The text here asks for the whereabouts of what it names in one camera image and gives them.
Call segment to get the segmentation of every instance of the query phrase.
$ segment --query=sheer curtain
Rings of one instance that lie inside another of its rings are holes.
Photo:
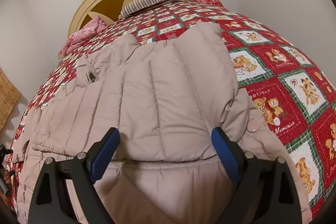
[[[19,97],[20,92],[8,81],[0,69],[0,130],[4,127]]]

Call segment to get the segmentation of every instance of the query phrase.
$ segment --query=beige curtain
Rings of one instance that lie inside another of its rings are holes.
[[[0,69],[0,130],[4,127],[19,97],[20,92],[8,81]]]

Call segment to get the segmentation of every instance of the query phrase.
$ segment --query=pink blanket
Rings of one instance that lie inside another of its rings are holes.
[[[62,47],[62,56],[65,56],[73,50],[83,46],[90,38],[106,30],[106,28],[106,23],[100,17],[95,17],[82,29],[70,35]]]

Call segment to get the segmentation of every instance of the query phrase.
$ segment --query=red patterned bedspread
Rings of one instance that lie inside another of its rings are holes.
[[[76,77],[82,54],[111,44],[117,37],[134,34],[141,44],[178,37],[199,21],[222,28],[240,87],[245,87],[296,163],[305,184],[313,215],[330,194],[336,178],[336,92],[323,72],[303,52],[265,25],[225,8],[181,1],[116,22],[87,45],[66,56],[43,83],[23,115],[13,143],[24,130],[28,110],[44,107],[60,86]],[[23,163],[16,170],[13,204]]]

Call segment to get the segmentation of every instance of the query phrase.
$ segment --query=pink button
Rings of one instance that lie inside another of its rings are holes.
[[[259,122],[257,122],[256,120],[251,120],[248,122],[247,124],[247,131],[254,133],[259,129]]]

